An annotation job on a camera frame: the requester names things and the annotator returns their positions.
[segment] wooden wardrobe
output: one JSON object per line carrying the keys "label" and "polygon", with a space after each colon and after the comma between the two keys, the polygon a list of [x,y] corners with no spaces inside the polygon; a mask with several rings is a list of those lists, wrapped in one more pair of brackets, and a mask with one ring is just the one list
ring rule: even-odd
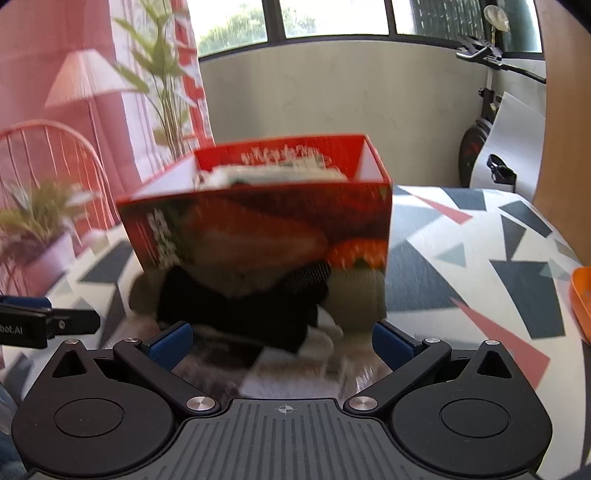
{"label": "wooden wardrobe", "polygon": [[557,0],[535,0],[548,76],[534,205],[591,265],[591,34]]}

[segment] tree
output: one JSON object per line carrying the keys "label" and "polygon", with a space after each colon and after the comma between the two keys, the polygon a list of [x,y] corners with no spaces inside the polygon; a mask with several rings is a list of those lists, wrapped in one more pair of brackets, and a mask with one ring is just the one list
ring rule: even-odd
{"label": "tree", "polygon": [[[316,33],[316,21],[309,16],[299,18],[292,8],[283,9],[283,24],[289,37]],[[265,15],[261,8],[241,6],[225,25],[212,28],[199,41],[199,54],[207,55],[229,48],[264,42],[267,39]]]}

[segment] window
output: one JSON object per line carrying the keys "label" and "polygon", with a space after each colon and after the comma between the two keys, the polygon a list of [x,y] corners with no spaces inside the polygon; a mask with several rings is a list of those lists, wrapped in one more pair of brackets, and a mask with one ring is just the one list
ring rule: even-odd
{"label": "window", "polygon": [[261,0],[187,0],[199,56],[267,41]]}
{"label": "window", "polygon": [[399,34],[456,40],[484,38],[480,0],[392,0]]}
{"label": "window", "polygon": [[281,0],[285,36],[388,35],[384,0]]}
{"label": "window", "polygon": [[503,33],[505,51],[542,52],[540,24],[534,0],[498,0],[509,18],[510,32]]}
{"label": "window", "polygon": [[409,41],[454,47],[458,35],[491,39],[491,26],[483,14],[486,5],[504,8],[509,17],[511,31],[497,35],[503,51],[513,57],[518,56],[515,53],[542,52],[535,0],[186,2],[200,57],[267,42],[277,45],[331,35],[367,35],[368,39],[393,41],[412,35],[418,38]]}

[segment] ridged black plate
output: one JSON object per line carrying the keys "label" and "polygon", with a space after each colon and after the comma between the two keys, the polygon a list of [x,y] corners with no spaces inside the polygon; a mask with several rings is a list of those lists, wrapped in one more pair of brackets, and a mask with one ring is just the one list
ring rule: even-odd
{"label": "ridged black plate", "polygon": [[[47,480],[40,473],[33,480]],[[235,400],[191,419],[153,463],[125,480],[442,480],[396,450],[377,420],[333,400]],[[523,475],[519,480],[533,480]]]}

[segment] white wall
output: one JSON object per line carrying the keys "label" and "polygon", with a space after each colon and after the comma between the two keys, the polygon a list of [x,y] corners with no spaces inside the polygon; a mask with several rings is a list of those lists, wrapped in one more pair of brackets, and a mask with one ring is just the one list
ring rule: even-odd
{"label": "white wall", "polygon": [[[546,76],[546,62],[544,60],[506,59],[505,63],[527,69],[542,77]],[[546,116],[546,85],[518,73],[495,72],[493,88],[499,94],[509,92],[536,112]]]}
{"label": "white wall", "polygon": [[322,41],[201,63],[217,144],[363,132],[399,184],[458,185],[457,151],[479,117],[484,67],[446,48]]}

